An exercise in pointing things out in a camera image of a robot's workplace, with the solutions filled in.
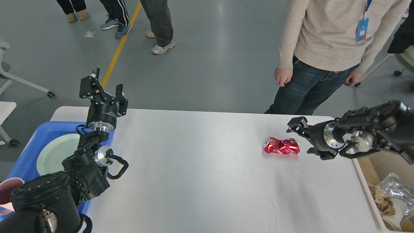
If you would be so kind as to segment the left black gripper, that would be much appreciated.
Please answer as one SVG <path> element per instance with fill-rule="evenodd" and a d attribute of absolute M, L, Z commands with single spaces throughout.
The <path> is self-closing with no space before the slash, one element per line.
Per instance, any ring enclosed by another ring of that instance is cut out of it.
<path fill-rule="evenodd" d="M 123 84 L 116 86 L 115 97 L 104 99 L 99 73 L 100 69 L 96 68 L 92 74 L 81 79 L 79 97 L 91 100 L 86 127 L 93 131 L 110 132 L 116 129 L 118 117 L 126 115 L 129 100 L 123 93 Z"/>

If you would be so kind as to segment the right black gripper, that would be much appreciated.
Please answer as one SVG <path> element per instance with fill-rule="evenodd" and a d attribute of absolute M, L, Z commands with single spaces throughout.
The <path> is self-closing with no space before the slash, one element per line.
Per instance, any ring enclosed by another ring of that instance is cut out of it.
<path fill-rule="evenodd" d="M 299 116 L 291 118 L 287 126 L 286 133 L 294 132 L 308 138 L 313 147 L 309 148 L 306 153 L 315 154 L 321 160 L 334 159 L 339 150 L 345 146 L 335 120 L 309 125 L 305 116 Z"/>

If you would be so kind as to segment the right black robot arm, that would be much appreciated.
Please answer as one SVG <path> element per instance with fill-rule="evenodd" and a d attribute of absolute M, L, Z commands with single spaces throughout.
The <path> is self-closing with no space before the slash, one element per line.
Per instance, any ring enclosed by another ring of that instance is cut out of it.
<path fill-rule="evenodd" d="M 315 125 L 309 125 L 304 116 L 294 117 L 287 126 L 287 133 L 294 132 L 312 145 L 308 154 L 322 160 L 388 151 L 410 165 L 414 162 L 413 110 L 399 100 L 349 110 L 342 117 Z"/>

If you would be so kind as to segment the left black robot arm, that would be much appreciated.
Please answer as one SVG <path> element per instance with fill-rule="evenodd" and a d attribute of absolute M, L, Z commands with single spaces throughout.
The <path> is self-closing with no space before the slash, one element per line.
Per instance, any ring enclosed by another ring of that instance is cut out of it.
<path fill-rule="evenodd" d="M 76 127 L 77 149 L 62 161 L 64 170 L 27 181 L 12 189 L 13 213 L 1 221 L 2 233 L 84 233 L 92 231 L 91 219 L 77 210 L 81 202 L 108 189 L 108 179 L 119 179 L 129 167 L 109 146 L 102 145 L 126 115 L 128 99 L 123 85 L 115 95 L 99 83 L 100 69 L 81 79 L 79 96 L 89 99 L 87 120 Z"/>

